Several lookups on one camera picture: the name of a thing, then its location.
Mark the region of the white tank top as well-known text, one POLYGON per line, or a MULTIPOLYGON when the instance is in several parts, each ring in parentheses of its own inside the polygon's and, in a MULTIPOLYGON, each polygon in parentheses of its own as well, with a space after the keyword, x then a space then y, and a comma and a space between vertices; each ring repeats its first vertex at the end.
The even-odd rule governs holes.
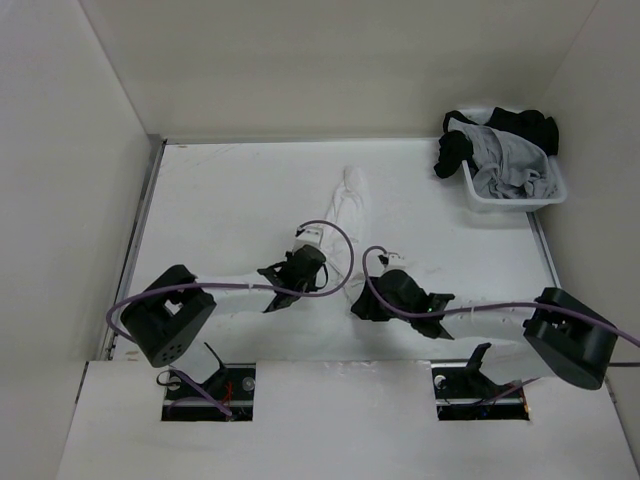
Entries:
MULTIPOLYGON (((325 220, 340 227, 349 237, 354 248, 354 269, 346 286, 342 289, 348 301, 353 304, 362 293, 365 280, 362 273, 362 254, 369 246, 372 224, 372 200, 369 184, 364 171, 348 166, 334 190, 325 220)), ((323 225, 321 250, 327 262, 337 275, 338 282, 344 279, 350 264, 348 246, 333 227, 323 225)))

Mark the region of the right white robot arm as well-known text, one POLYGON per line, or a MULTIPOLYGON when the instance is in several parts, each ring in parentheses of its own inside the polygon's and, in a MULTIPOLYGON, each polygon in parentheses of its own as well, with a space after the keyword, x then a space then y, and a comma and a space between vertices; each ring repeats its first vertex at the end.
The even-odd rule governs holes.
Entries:
POLYGON ((538 300, 574 309, 599 321, 591 325, 564 313, 539 307, 480 310, 469 301, 449 313, 451 293, 428 293, 404 270, 392 269, 363 284, 351 306, 361 320, 399 319, 429 339, 478 339, 464 370, 464 384, 473 394, 489 394, 517 380, 557 377, 585 390, 601 388, 617 335, 607 320, 562 289, 548 287, 538 300))

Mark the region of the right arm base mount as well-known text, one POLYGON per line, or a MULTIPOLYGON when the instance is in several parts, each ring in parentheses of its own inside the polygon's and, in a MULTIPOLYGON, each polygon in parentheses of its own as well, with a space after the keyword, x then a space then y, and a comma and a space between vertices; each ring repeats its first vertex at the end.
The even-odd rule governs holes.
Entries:
POLYGON ((497 385, 480 372, 490 346, 480 344, 465 362, 431 364, 440 421, 530 420, 521 382, 497 385))

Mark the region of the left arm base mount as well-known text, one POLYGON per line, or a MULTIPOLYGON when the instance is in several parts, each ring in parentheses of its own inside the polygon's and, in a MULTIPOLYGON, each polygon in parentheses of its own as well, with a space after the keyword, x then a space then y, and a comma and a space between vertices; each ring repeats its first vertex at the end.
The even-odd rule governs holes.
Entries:
POLYGON ((225 415, 173 371, 156 376, 164 389, 161 420, 165 422, 251 422, 256 391, 255 364, 226 364, 208 386, 209 394, 231 411, 225 415))

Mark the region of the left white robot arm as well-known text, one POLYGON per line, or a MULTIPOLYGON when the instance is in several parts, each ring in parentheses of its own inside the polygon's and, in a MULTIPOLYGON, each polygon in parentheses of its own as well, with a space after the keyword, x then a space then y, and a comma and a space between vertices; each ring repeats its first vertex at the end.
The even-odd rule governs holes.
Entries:
POLYGON ((212 316, 244 312, 271 313, 290 307, 298 298, 270 288, 314 293, 316 278, 325 271, 326 257, 306 245, 288 252, 285 260, 248 275, 232 277, 231 283, 255 286, 249 289, 181 289, 134 301, 121 313, 120 320, 133 341, 154 368, 172 367, 190 377, 190 386, 206 399, 214 398, 224 387, 222 361, 200 336, 212 316))

